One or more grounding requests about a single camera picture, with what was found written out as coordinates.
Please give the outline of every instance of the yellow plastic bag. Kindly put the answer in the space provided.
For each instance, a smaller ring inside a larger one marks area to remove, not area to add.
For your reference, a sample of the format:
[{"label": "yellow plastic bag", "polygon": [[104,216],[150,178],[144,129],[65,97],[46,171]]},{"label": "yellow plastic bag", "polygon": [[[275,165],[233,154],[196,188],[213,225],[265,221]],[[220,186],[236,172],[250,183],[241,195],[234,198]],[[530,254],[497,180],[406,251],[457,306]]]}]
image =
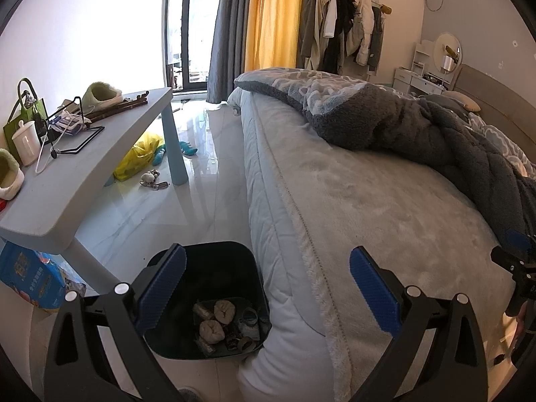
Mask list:
[{"label": "yellow plastic bag", "polygon": [[163,143],[162,136],[149,131],[143,133],[115,168],[115,178],[125,181],[136,175],[153,159],[154,151]]}]

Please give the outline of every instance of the round mirror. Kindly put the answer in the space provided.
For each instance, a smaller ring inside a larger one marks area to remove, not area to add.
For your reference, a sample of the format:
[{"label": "round mirror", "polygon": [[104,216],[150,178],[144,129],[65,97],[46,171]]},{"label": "round mirror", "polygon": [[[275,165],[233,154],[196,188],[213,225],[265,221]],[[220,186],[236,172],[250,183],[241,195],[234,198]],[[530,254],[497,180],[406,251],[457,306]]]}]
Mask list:
[{"label": "round mirror", "polygon": [[451,73],[462,62],[462,46],[456,36],[441,33],[433,46],[433,63],[442,74]]}]

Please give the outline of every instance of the mug lid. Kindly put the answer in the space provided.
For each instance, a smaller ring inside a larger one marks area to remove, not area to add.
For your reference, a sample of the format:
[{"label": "mug lid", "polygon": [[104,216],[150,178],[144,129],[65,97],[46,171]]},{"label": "mug lid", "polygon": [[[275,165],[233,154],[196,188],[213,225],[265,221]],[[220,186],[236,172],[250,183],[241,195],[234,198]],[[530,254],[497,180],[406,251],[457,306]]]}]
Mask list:
[{"label": "mug lid", "polygon": [[26,130],[29,130],[32,127],[35,127],[36,123],[34,121],[28,121],[27,123],[24,123],[24,121],[21,119],[19,121],[19,129],[15,131],[15,134],[11,137],[12,140],[15,140],[18,138],[21,134],[23,134]]}]

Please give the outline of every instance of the vanity table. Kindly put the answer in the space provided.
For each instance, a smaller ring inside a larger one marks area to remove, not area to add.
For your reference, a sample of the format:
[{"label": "vanity table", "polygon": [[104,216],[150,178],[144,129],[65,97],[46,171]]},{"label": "vanity table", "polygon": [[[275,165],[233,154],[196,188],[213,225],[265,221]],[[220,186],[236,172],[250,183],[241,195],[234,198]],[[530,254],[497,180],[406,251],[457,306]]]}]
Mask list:
[{"label": "vanity table", "polygon": [[[450,50],[455,61],[448,56]],[[423,40],[415,44],[411,70],[397,68],[393,89],[414,96],[441,95],[446,87],[425,80],[423,74],[431,74],[449,85],[456,67],[462,62],[462,45],[451,33],[441,33],[435,41]]]},{"label": "vanity table", "polygon": [[446,90],[446,88],[433,84],[415,72],[405,68],[397,68],[395,70],[393,89],[404,93],[411,93],[415,96],[441,95]]}]

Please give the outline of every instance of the blue package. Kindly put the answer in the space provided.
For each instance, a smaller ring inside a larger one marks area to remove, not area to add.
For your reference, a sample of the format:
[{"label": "blue package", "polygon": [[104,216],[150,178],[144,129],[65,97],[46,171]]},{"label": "blue package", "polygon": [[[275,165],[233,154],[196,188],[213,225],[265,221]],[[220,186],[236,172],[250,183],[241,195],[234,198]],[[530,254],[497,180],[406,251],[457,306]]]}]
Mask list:
[{"label": "blue package", "polygon": [[0,281],[32,305],[50,313],[60,308],[65,293],[71,290],[69,281],[66,283],[49,254],[11,242],[6,242],[0,254]]}]

